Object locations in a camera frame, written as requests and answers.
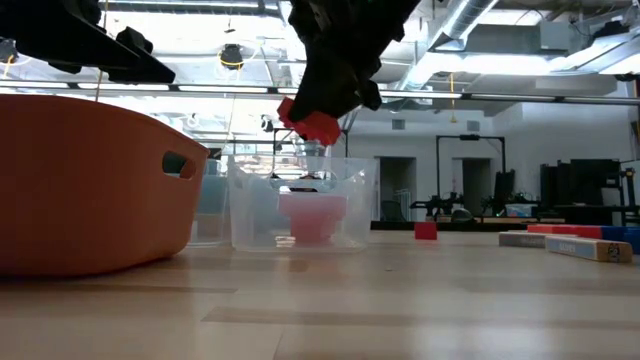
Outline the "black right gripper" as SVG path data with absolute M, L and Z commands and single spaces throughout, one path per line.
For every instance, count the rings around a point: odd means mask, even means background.
M 378 110 L 382 99 L 372 80 L 381 67 L 378 57 L 403 39 L 404 24 L 420 0 L 303 1 L 307 51 L 330 50 L 351 58 L 351 67 L 331 54 L 313 54 L 289 119 L 301 122 L 313 112 L 340 118 L 360 106 Z

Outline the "printed wooden block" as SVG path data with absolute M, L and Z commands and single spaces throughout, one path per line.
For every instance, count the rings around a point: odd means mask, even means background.
M 545 237 L 545 249 L 551 253 L 597 262 L 631 263 L 633 261 L 632 245 L 626 242 L 553 235 Z

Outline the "black shelving unit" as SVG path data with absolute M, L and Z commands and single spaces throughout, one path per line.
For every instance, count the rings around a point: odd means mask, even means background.
M 538 214 L 558 215 L 566 224 L 613 225 L 613 207 L 604 191 L 620 195 L 620 162 L 614 159 L 571 159 L 540 166 Z

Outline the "orange plastic bin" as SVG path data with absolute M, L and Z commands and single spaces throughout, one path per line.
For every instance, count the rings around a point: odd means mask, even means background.
M 208 154 L 121 107 L 0 94 L 0 276 L 102 274 L 179 253 Z

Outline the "blue toy brick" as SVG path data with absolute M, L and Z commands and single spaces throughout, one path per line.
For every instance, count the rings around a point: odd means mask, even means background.
M 601 232 L 604 240 L 629 243 L 633 254 L 640 255 L 640 226 L 603 226 Z

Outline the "plain wooden block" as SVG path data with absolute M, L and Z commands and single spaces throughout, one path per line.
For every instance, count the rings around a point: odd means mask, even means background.
M 548 238 L 575 240 L 574 235 L 554 235 L 547 233 L 535 233 L 525 231 L 507 231 L 498 234 L 498 244 L 500 247 L 518 247 L 546 249 Z

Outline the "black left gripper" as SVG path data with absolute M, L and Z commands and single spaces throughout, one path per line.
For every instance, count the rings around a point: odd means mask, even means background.
M 0 0 L 0 38 L 22 54 L 69 73 L 93 67 L 114 83 L 171 84 L 175 72 L 155 58 L 154 45 L 126 27 L 110 36 L 99 0 Z

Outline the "black office chair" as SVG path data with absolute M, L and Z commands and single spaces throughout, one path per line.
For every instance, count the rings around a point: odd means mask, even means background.
M 406 222 L 401 204 L 394 200 L 383 200 L 381 202 L 381 220 L 383 222 Z

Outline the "grey horizontal overhead beam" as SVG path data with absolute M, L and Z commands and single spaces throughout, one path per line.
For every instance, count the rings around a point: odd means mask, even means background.
M 109 96 L 144 95 L 144 96 L 294 96 L 296 88 L 262 87 L 262 86 L 220 86 L 220 85 L 125 85 L 111 83 L 78 83 L 31 80 L 0 80 L 0 89 L 53 91 L 54 93 L 89 93 L 100 90 Z M 454 101 L 486 101 L 486 102 L 521 102 L 521 103 L 558 103 L 571 105 L 602 106 L 640 106 L 640 98 L 631 97 L 596 97 L 565 96 L 538 94 L 495 94 L 451 91 L 399 91 L 381 90 L 383 99 L 410 100 L 454 100 Z

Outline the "black frame stand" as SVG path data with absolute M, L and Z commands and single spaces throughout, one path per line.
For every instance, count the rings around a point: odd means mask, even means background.
M 506 172 L 506 139 L 478 134 L 437 135 L 436 196 L 451 207 L 463 207 L 478 222 L 493 216 L 492 200 Z
M 340 135 L 334 145 L 325 146 L 319 142 L 304 140 L 292 129 L 275 128 L 272 132 L 272 154 L 284 154 L 283 146 L 289 144 L 293 147 L 292 153 L 298 156 L 325 156 L 346 157 L 351 156 L 349 131 L 340 130 Z

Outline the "black metal table frame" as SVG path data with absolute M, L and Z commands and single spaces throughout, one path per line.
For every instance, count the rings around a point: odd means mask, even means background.
M 374 231 L 413 231 L 414 222 L 371 221 L 370 229 Z M 491 223 L 437 223 L 439 231 L 449 232 L 501 232 L 508 231 L 506 224 Z

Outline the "clear plastic bin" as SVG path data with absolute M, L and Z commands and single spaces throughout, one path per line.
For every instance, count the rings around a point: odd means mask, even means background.
M 372 159 L 236 155 L 228 160 L 231 242 L 249 252 L 355 252 L 370 233 L 377 163 Z M 347 199 L 345 217 L 324 246 L 295 244 L 279 195 L 314 192 Z
M 206 163 L 203 177 L 205 175 L 217 175 L 227 178 L 226 166 L 220 160 L 209 159 Z M 224 233 L 218 237 L 206 237 L 202 236 L 198 230 L 198 222 L 196 221 L 196 214 L 192 223 L 191 239 L 189 246 L 191 247 L 211 247 L 223 244 L 228 241 L 228 227 L 229 223 L 225 226 Z

